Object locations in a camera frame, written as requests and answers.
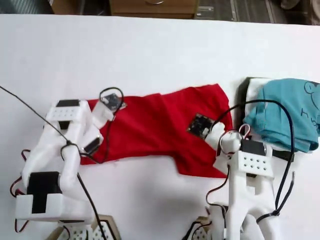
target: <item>white table surface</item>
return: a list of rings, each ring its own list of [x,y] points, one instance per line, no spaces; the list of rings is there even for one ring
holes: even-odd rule
[[[52,101],[97,98],[106,87],[126,95],[170,93],[219,83],[234,104],[247,76],[320,79],[320,27],[96,16],[0,15],[0,84],[42,115]],[[0,91],[1,239],[40,240],[55,227],[32,222],[14,233],[9,186],[43,122]],[[299,154],[296,181],[281,212],[285,239],[319,238],[320,152]],[[285,162],[277,161],[276,189]],[[100,214],[124,240],[179,240],[205,215],[205,194],[222,179],[179,175],[170,157],[127,158],[80,168]],[[228,187],[211,200],[226,201]]]

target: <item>red t-shirt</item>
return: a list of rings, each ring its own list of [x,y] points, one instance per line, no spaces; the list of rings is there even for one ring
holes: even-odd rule
[[[201,138],[187,132],[197,113],[213,120],[229,108],[229,100],[218,84],[188,87],[173,93],[126,96],[127,107],[117,112],[109,133],[107,161],[148,155],[171,156],[180,174],[223,178],[213,167],[216,152]],[[97,100],[89,100],[92,109]],[[228,114],[222,122],[232,129]],[[104,141],[93,155],[103,162],[106,154],[106,131],[100,130]],[[81,164],[93,164],[82,158]]]

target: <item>light blue t-shirt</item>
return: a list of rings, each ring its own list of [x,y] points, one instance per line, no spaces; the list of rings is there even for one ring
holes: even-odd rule
[[[295,150],[307,153],[318,148],[320,135],[320,84],[285,78],[268,82],[256,99],[276,100],[290,113]],[[285,112],[275,103],[257,103],[244,122],[266,142],[291,147],[290,127]]]

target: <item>wooden drawer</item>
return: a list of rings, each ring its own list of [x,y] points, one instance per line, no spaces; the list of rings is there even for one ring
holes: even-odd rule
[[[191,13],[114,13],[113,16],[155,19],[193,19]]]
[[[194,14],[197,0],[110,0],[112,15]]]

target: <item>black circuit board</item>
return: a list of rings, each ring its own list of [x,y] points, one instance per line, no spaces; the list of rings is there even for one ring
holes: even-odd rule
[[[205,139],[210,132],[210,128],[215,121],[209,117],[197,113],[195,118],[187,128],[187,132]]]
[[[118,97],[115,93],[102,97],[102,101],[113,113],[118,109],[119,105],[121,104],[121,98]],[[126,106],[127,104],[123,102],[120,109],[123,109]]]

